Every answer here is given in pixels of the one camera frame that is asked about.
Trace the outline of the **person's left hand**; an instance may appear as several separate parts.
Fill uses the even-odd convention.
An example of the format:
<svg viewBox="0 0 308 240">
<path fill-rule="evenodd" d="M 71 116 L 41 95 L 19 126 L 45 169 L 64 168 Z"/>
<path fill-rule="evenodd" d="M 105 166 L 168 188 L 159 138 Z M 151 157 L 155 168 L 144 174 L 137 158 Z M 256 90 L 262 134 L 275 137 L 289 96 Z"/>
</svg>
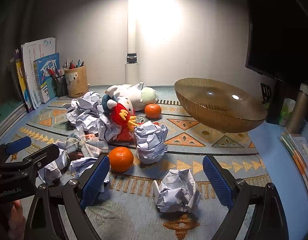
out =
<svg viewBox="0 0 308 240">
<path fill-rule="evenodd" d="M 24 239 L 26 219 L 23 216 L 23 207 L 20 200 L 13 203 L 9 218 L 9 239 Z"/>
</svg>

